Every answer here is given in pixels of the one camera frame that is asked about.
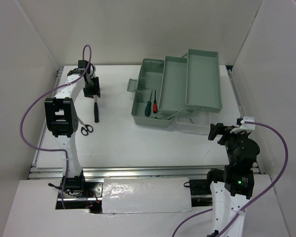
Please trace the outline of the small hammer black handle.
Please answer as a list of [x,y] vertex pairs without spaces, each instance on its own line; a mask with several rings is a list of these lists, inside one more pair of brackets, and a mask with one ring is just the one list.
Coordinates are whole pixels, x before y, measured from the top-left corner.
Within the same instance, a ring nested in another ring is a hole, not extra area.
[[99,122],[99,109],[98,109],[98,103],[97,103],[98,96],[94,96],[94,122]]

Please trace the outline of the black handled scissors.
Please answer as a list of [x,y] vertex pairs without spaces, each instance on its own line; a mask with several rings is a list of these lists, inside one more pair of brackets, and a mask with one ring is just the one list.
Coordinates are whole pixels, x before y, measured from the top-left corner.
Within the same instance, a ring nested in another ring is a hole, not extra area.
[[80,132],[83,136],[88,136],[90,133],[94,131],[91,125],[85,124],[80,118],[78,118],[78,122],[81,124]]

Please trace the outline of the large green handled screwdriver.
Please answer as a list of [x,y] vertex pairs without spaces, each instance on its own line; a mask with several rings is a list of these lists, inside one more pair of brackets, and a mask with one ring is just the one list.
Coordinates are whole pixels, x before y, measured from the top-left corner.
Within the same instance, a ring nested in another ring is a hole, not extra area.
[[145,116],[146,117],[149,117],[150,114],[151,114],[151,98],[152,98],[152,91],[150,93],[150,98],[147,101],[147,105],[146,105],[146,108],[145,108]]

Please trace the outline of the red handled screwdriver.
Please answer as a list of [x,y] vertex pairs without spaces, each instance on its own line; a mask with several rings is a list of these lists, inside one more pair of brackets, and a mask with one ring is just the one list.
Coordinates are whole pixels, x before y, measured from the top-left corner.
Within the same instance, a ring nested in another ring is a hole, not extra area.
[[158,112],[157,101],[156,101],[156,90],[154,91],[154,101],[153,101],[152,111],[154,114]]

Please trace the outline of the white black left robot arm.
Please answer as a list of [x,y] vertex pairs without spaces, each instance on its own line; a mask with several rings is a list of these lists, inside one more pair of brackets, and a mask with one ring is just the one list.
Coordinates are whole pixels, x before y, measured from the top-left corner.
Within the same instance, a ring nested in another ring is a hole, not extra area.
[[86,60],[79,60],[77,68],[69,71],[65,87],[53,98],[45,99],[47,128],[55,137],[61,154],[63,178],[60,189],[76,197],[88,194],[87,184],[77,157],[75,133],[87,136],[93,127],[84,124],[77,116],[74,102],[81,91],[87,98],[100,98],[99,78],[94,76],[95,68]]

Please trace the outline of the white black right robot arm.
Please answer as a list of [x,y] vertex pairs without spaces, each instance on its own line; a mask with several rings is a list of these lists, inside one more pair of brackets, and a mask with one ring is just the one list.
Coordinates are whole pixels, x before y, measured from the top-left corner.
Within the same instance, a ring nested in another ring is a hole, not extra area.
[[224,169],[213,168],[207,173],[205,188],[213,200],[213,237],[240,237],[245,212],[241,208],[253,194],[253,164],[260,153],[258,144],[249,138],[249,130],[222,123],[211,124],[208,139],[218,141],[226,149],[229,163]]

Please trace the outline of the green cantilever toolbox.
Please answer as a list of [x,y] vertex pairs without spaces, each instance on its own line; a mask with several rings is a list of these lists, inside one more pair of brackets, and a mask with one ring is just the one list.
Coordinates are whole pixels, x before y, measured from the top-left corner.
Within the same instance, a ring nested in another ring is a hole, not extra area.
[[[136,125],[168,127],[176,116],[222,110],[219,54],[215,51],[189,49],[182,57],[145,58],[137,79],[130,79],[127,91],[133,92],[131,116]],[[151,118],[156,90],[158,112]],[[151,98],[151,114],[145,116]]]

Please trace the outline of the white foil cover sheet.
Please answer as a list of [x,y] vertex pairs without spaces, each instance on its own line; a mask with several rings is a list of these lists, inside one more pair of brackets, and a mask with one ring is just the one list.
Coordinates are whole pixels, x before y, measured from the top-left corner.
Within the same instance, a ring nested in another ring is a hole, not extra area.
[[188,178],[105,179],[104,214],[176,213],[192,210]]

